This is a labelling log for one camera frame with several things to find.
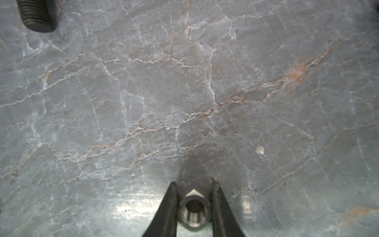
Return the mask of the silver hex nut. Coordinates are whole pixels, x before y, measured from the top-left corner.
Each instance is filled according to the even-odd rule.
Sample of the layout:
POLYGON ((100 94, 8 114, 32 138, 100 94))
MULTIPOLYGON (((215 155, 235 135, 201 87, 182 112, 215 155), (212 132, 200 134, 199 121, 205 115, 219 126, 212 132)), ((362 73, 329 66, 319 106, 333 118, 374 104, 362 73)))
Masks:
POLYGON ((187 230, 198 232, 211 222, 211 197, 201 188, 189 188, 180 197, 178 221, 187 230))

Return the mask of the black hex bolt near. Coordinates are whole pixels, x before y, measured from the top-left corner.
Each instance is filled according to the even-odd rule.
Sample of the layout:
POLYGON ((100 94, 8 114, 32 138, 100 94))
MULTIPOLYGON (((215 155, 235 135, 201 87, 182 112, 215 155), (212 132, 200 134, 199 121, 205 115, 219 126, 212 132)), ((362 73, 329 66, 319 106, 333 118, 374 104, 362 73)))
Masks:
POLYGON ((51 13, 52 3, 47 0, 17 0, 21 21, 26 28, 38 33, 51 33, 56 23, 51 13))

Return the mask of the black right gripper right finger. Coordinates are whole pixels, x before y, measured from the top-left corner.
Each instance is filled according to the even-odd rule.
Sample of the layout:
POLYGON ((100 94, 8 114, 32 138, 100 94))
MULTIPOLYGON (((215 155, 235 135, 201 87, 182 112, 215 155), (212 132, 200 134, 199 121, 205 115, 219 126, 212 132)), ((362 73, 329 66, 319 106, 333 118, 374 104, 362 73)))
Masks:
POLYGON ((211 183, 212 230, 214 237, 245 237, 220 183, 212 178, 211 183))

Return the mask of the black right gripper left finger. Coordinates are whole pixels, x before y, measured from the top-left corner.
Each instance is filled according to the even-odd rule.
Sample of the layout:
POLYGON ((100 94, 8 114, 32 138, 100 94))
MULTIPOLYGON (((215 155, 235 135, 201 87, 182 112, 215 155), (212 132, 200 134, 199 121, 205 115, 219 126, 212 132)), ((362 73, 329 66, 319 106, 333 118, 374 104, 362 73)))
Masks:
POLYGON ((143 237, 177 237, 178 187, 171 182, 143 237))

